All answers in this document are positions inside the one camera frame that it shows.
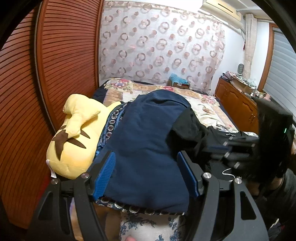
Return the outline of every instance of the hand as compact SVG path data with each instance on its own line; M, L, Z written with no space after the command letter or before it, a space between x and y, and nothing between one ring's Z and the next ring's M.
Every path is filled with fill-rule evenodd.
M132 236L127 236L125 241L136 241Z

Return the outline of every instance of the floral bedspread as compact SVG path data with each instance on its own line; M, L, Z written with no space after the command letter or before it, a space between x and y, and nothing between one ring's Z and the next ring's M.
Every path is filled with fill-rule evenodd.
M121 213L119 240L180 241L185 239L185 217Z
M105 106L109 106L116 101L134 101L138 95L148 94L154 90L169 90L182 95L188 100L201 124L206 127L213 126L221 131L238 132L213 96L206 96L192 90L171 86L138 84L131 80L120 78L111 78L104 88L108 89L104 99Z

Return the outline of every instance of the wooden cabinet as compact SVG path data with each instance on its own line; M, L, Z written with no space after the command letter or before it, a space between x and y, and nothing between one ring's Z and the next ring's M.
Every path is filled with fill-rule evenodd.
M258 134L257 106L253 100L223 79L219 79L215 97L220 100L241 131L251 131Z

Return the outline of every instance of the plush toy tag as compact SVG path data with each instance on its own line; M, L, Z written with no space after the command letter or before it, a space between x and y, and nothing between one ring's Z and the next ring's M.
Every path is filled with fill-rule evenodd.
M52 169L52 167L51 167L51 165L49 163L49 159L46 159L46 164L48 165L48 168L50 169L50 171L52 173L51 177L57 178L57 175L55 174L54 170Z

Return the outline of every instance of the air conditioner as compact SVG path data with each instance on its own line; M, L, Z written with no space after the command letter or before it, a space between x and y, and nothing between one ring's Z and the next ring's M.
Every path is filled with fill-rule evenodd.
M222 0L204 0L201 9L228 22L235 28L244 28L241 13Z

